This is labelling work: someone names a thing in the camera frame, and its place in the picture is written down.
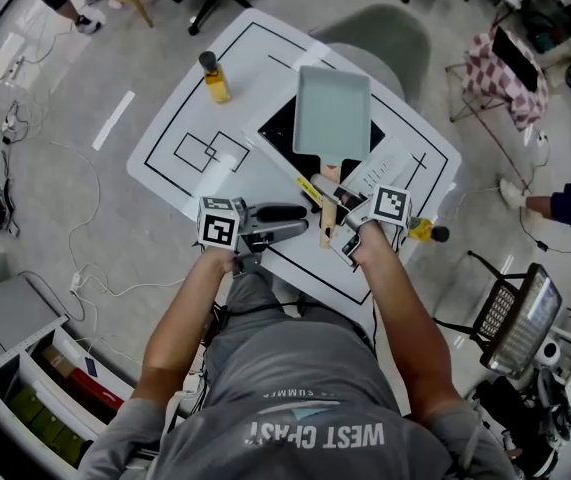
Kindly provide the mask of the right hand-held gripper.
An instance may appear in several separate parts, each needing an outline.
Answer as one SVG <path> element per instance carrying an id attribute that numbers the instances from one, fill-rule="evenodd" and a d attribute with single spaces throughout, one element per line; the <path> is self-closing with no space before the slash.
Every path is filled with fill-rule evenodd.
<path id="1" fill-rule="evenodd" d="M 347 211 L 341 224 L 334 228 L 330 247 L 350 266 L 355 265 L 352 256 L 361 245 L 359 229 L 366 223 L 377 221 L 395 226 L 400 233 L 408 231 L 411 196 L 406 190 L 378 184 L 372 195 L 365 197 L 322 174 L 314 174 L 311 183 L 324 196 Z"/>

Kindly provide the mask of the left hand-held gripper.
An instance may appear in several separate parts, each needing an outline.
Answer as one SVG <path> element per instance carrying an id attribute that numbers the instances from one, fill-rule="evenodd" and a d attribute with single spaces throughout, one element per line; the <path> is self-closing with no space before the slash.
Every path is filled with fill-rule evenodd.
<path id="1" fill-rule="evenodd" d="M 243 198 L 203 196 L 197 212 L 197 242 L 224 263 L 260 264 L 257 242 L 280 242 L 308 229 L 300 205 L 260 205 L 256 216 Z"/>

